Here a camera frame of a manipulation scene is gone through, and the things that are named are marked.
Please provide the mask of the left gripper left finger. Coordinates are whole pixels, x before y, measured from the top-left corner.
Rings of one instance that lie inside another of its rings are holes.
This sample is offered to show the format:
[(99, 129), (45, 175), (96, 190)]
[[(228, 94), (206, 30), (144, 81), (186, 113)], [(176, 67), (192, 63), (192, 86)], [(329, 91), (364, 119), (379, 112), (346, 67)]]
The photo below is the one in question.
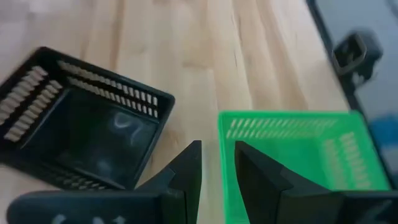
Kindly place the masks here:
[(38, 191), (14, 199), (7, 224), (196, 224), (202, 143), (134, 190)]

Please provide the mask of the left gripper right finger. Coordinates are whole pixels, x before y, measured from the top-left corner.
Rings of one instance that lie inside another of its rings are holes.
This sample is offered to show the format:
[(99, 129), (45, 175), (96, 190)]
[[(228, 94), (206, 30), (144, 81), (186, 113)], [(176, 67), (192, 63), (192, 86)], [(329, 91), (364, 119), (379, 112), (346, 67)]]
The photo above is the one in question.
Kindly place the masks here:
[(398, 224), (398, 190), (328, 190), (244, 141), (234, 147), (250, 224)]

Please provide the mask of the green slotted plastic basket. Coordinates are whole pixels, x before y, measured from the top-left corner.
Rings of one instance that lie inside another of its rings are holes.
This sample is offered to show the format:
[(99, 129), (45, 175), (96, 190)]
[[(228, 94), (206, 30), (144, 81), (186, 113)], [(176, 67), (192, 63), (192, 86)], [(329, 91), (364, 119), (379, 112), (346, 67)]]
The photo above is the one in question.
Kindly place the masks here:
[(328, 190), (394, 191), (357, 112), (223, 111), (218, 132), (225, 224), (250, 224), (236, 176), (236, 141)]

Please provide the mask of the black slotted plastic basket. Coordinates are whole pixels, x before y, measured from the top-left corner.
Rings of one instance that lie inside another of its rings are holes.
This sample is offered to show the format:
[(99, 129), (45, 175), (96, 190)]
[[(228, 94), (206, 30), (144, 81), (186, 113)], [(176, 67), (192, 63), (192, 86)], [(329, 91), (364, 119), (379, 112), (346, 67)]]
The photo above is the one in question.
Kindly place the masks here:
[(0, 162), (67, 190), (135, 188), (175, 104), (48, 47), (0, 82)]

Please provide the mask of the blue blurry object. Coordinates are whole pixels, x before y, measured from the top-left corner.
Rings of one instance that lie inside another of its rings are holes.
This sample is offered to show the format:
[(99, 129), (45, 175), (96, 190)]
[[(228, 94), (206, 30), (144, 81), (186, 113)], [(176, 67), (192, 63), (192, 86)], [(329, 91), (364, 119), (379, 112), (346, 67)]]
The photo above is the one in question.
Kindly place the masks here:
[(384, 156), (398, 156), (398, 116), (388, 114), (369, 124), (374, 142)]

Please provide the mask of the black frame clamp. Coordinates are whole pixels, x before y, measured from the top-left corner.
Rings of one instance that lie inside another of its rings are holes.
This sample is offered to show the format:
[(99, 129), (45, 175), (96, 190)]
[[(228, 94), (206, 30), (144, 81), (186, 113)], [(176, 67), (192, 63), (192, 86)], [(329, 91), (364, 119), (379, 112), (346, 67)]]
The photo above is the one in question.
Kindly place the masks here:
[(371, 79), (382, 56), (383, 48), (375, 32), (354, 30), (332, 50), (331, 61), (339, 78), (358, 86)]

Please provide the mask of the black metal table frame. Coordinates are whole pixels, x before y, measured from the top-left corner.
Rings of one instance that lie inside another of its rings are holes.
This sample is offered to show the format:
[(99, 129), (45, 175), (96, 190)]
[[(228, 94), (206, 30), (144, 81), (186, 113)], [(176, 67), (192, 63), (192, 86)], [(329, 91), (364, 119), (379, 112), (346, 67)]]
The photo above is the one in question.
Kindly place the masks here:
[[(305, 0), (322, 38), (338, 85), (352, 110), (369, 124), (388, 114), (398, 116), (398, 0)], [(350, 32), (372, 30), (383, 48), (371, 79), (354, 86), (338, 77), (331, 61), (332, 50)], [(398, 189), (398, 156), (384, 156), (374, 142), (386, 174)]]

